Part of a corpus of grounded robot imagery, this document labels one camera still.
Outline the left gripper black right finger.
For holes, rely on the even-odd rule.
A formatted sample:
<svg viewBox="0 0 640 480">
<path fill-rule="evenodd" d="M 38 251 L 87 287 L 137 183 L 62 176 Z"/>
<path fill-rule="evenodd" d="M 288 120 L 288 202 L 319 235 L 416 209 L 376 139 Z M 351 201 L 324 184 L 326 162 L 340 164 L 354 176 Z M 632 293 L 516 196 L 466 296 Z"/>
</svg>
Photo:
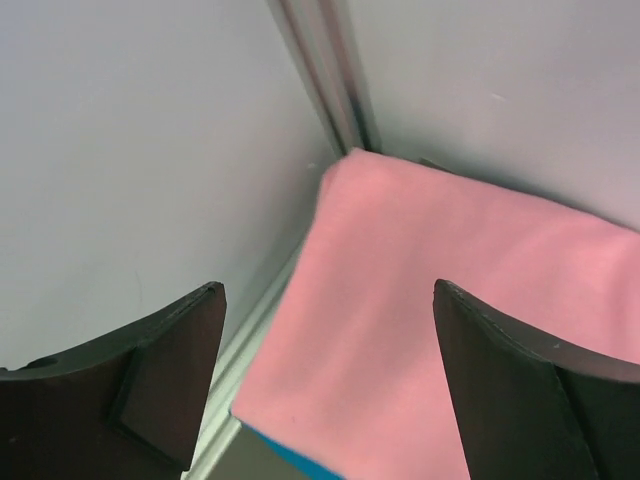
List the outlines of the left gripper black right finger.
<svg viewBox="0 0 640 480">
<path fill-rule="evenodd" d="M 439 279 L 434 320 L 473 479 L 636 479 L 639 367 Z"/>
</svg>

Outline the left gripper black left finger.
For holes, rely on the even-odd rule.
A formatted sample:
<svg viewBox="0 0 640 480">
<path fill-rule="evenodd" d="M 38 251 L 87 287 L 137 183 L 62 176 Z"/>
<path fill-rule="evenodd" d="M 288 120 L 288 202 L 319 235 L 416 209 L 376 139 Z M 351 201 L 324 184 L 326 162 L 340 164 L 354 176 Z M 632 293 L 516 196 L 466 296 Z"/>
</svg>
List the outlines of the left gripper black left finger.
<svg viewBox="0 0 640 480">
<path fill-rule="evenodd" d="M 192 465 L 226 315 L 224 286 L 1 372 L 5 479 L 178 479 Z"/>
</svg>

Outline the pink t shirt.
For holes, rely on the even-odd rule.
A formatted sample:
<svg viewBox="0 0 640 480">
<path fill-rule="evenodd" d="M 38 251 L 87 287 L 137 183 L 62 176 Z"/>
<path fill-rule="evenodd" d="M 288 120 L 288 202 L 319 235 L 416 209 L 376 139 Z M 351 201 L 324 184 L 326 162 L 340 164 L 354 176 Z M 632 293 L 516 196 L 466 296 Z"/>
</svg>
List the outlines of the pink t shirt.
<svg viewBox="0 0 640 480">
<path fill-rule="evenodd" d="M 465 479 L 435 282 L 639 359 L 639 236 L 539 197 L 356 150 L 312 228 L 232 414 L 345 479 Z"/>
</svg>

